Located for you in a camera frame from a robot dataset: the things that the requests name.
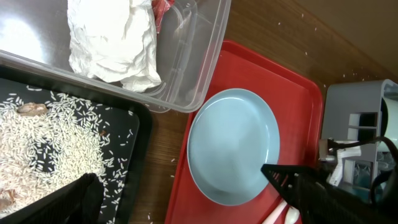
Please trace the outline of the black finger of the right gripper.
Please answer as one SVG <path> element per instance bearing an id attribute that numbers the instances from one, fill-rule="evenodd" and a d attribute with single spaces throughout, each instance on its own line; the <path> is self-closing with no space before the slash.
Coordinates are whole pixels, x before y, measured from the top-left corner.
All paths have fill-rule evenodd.
<path id="1" fill-rule="evenodd" d="M 316 180 L 325 180 L 326 172 L 309 166 L 263 164 L 262 174 L 286 202 L 296 202 L 296 178 L 309 175 Z"/>

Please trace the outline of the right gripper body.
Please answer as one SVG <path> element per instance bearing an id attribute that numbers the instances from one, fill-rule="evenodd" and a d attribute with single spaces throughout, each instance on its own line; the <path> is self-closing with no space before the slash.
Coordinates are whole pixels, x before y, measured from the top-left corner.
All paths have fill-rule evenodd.
<path id="1" fill-rule="evenodd" d="M 354 195 L 307 174 L 295 177 L 295 200 L 302 223 L 397 224 L 397 211 L 385 215 Z"/>

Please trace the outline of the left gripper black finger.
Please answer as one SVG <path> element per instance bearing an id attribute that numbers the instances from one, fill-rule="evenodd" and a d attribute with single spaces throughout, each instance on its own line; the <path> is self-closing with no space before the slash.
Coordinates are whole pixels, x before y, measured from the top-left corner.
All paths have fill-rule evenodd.
<path id="1" fill-rule="evenodd" d="M 96 223 L 103 203 L 99 177 L 84 174 L 76 181 L 4 217 L 3 224 Z"/>

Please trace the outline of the white plastic spoon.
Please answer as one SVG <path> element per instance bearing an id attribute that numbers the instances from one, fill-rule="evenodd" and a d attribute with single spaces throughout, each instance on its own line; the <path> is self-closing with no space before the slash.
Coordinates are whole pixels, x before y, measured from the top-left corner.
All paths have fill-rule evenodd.
<path id="1" fill-rule="evenodd" d="M 295 224 L 299 217 L 299 210 L 294 207 L 289 207 L 285 216 L 284 224 Z"/>

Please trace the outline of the white plastic fork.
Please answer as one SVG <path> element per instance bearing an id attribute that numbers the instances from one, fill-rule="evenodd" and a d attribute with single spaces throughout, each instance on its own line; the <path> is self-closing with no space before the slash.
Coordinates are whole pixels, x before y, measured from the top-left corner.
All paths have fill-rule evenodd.
<path id="1" fill-rule="evenodd" d="M 271 212 L 271 214 L 262 222 L 262 224 L 274 224 L 275 221 L 278 219 L 280 214 L 284 211 L 285 207 L 287 206 L 287 202 L 282 199 L 280 204 Z"/>

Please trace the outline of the light blue plate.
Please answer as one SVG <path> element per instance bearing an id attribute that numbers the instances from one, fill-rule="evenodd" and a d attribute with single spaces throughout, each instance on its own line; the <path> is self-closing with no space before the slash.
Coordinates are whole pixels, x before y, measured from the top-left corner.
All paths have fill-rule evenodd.
<path id="1" fill-rule="evenodd" d="M 187 141 L 191 177 L 211 201 L 237 206 L 257 197 L 276 164 L 280 132 L 270 106 L 257 94 L 231 88 L 212 96 L 195 116 Z"/>

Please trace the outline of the white napkin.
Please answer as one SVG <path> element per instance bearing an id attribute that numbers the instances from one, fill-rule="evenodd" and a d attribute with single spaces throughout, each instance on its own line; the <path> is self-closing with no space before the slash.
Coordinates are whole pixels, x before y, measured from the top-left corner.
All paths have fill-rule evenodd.
<path id="1" fill-rule="evenodd" d="M 151 1 L 69 0 L 67 6 L 76 74 L 138 93 L 161 84 Z"/>

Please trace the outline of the green bowl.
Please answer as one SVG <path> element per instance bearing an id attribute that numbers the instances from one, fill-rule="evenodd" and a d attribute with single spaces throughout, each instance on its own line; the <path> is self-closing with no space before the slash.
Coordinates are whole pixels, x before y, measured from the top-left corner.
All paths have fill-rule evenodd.
<path id="1" fill-rule="evenodd" d="M 381 136 L 390 139 L 397 147 L 397 101 L 383 98 L 381 113 Z"/>

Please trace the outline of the black waste tray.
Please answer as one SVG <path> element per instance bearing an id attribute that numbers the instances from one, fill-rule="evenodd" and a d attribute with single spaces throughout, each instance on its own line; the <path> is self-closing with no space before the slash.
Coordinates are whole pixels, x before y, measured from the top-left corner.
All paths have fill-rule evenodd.
<path id="1" fill-rule="evenodd" d="M 125 100 L 86 84 L 1 65 L 1 100 L 17 93 L 25 102 L 44 103 L 51 94 L 67 93 L 90 100 L 100 116 L 100 131 L 110 137 L 104 158 L 113 159 L 106 170 L 108 192 L 99 224 L 128 223 L 139 190 L 145 156 L 152 134 L 152 116 L 142 104 Z"/>

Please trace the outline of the grey dishwasher rack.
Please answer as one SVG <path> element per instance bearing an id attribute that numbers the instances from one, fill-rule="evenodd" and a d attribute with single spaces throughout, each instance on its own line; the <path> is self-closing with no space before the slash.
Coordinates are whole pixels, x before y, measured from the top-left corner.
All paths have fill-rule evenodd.
<path id="1" fill-rule="evenodd" d="M 326 95 L 322 138 L 352 143 L 381 136 L 383 98 L 397 101 L 396 83 L 386 79 L 332 85 Z M 335 160 L 337 170 L 330 182 L 364 202 L 371 199 L 374 179 L 396 164 L 383 142 L 348 148 Z"/>

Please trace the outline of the food scraps and rice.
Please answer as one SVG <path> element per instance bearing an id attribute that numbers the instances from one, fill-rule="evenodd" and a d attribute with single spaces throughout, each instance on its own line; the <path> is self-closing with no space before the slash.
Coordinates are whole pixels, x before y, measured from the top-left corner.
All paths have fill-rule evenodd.
<path id="1" fill-rule="evenodd" d="M 103 184 L 98 221 L 115 223 L 139 127 L 131 111 L 20 83 L 1 88 L 1 221 L 83 174 Z"/>

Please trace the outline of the red plastic tray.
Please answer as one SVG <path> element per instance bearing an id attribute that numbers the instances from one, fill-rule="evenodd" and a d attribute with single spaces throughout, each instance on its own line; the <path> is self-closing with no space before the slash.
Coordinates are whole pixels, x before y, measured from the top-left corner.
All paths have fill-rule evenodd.
<path id="1" fill-rule="evenodd" d="M 271 107 L 279 125 L 280 164 L 317 163 L 323 98 L 314 82 L 226 40 L 206 96 L 228 88 L 250 90 Z M 190 175 L 184 139 L 165 223 L 262 223 L 280 200 L 277 191 L 268 186 L 244 205 L 226 207 L 212 202 Z"/>

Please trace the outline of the clear plastic bin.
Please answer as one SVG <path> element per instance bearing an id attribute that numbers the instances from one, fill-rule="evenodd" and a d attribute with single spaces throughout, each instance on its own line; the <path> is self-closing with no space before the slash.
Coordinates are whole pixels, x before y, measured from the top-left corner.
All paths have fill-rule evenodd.
<path id="1" fill-rule="evenodd" d="M 73 72 L 66 1 L 2 1 L 1 64 L 17 69 L 13 79 L 29 85 L 85 97 L 100 91 L 138 101 L 157 113 L 190 113 L 199 109 L 208 91 L 230 6 L 229 0 L 175 1 L 157 37 L 162 82 L 143 93 Z"/>

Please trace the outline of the red wrapper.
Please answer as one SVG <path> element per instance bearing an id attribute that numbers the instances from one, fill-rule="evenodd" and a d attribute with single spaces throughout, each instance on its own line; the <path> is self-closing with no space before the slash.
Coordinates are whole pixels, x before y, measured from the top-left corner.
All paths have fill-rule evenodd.
<path id="1" fill-rule="evenodd" d="M 164 14 L 174 5 L 175 0 L 153 0 L 152 9 L 155 17 L 155 28 L 160 33 L 162 18 Z"/>

